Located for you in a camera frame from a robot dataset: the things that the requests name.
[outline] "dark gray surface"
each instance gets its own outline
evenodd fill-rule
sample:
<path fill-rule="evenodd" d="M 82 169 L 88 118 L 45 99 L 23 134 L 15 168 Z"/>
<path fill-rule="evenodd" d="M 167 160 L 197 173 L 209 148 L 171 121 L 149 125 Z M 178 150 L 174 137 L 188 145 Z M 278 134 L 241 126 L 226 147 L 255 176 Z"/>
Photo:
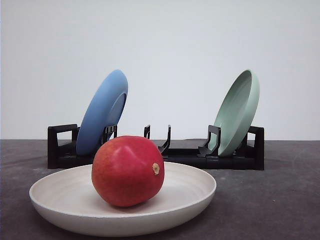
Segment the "dark gray surface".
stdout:
<path fill-rule="evenodd" d="M 99 239 L 58 228 L 33 208 L 31 185 L 61 170 L 46 168 L 46 148 L 46 140 L 1 141 L 0 238 Z M 167 231 L 126 239 L 320 239 L 320 141 L 266 141 L 264 162 L 264 171 L 208 170 L 217 190 L 200 215 Z"/>

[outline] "dish rack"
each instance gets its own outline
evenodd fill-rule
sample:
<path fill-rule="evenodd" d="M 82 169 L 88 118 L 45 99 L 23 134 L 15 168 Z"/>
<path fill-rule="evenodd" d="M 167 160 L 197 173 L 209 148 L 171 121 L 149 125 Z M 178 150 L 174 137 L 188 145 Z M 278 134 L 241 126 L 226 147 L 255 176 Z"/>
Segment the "dish rack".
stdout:
<path fill-rule="evenodd" d="M 47 168 L 68 169 L 92 164 L 99 147 L 113 134 L 117 137 L 118 126 L 106 126 L 101 135 L 100 143 L 92 154 L 77 155 L 76 144 L 80 127 L 77 124 L 49 126 L 47 139 Z M 59 145 L 58 133 L 72 131 L 71 142 Z M 254 134 L 254 145 L 248 144 L 248 133 Z M 150 139 L 150 125 L 144 128 L 143 136 Z M 208 144 L 214 136 L 216 144 L 213 149 Z M 233 170 L 264 170 L 264 140 L 263 127 L 250 126 L 240 145 L 229 156 L 219 156 L 218 149 L 221 143 L 221 128 L 209 125 L 208 137 L 203 146 L 197 148 L 173 148 L 171 144 L 171 126 L 168 125 L 167 139 L 158 146 L 159 151 L 166 162 L 185 164 L 199 169 L 233 169 Z"/>

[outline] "white backdrop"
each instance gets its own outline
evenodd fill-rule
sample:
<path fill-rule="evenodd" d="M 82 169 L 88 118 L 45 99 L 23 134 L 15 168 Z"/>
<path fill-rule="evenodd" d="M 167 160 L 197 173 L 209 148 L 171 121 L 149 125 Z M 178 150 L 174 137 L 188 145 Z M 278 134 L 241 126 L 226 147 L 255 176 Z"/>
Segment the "white backdrop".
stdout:
<path fill-rule="evenodd" d="M 252 69 L 252 125 L 267 140 L 320 140 L 318 0 L 2 0 L 1 138 L 81 124 L 104 78 L 128 79 L 119 135 L 205 138 Z"/>

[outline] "mint green plate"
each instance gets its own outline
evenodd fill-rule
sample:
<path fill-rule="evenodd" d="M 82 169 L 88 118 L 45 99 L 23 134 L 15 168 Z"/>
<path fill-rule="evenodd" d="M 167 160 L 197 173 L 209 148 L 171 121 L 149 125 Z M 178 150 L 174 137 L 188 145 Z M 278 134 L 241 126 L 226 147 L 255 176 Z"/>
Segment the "mint green plate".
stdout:
<path fill-rule="evenodd" d="M 257 110 L 259 94 L 259 81 L 251 70 L 241 73 L 232 84 L 214 121 L 214 125 L 221 128 L 219 156 L 231 155 L 246 136 Z M 208 148 L 212 150 L 216 142 L 212 136 Z"/>

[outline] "white bowl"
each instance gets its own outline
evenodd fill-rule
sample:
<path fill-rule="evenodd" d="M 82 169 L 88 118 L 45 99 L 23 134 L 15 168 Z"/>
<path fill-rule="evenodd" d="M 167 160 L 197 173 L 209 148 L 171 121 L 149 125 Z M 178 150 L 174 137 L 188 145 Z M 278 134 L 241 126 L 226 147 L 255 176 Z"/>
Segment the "white bowl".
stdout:
<path fill-rule="evenodd" d="M 161 190 L 132 207 L 105 202 L 91 181 L 92 165 L 62 170 L 32 185 L 29 195 L 37 212 L 50 223 L 79 234 L 127 237 L 151 234 L 183 224 L 201 213 L 217 187 L 207 172 L 165 162 Z"/>

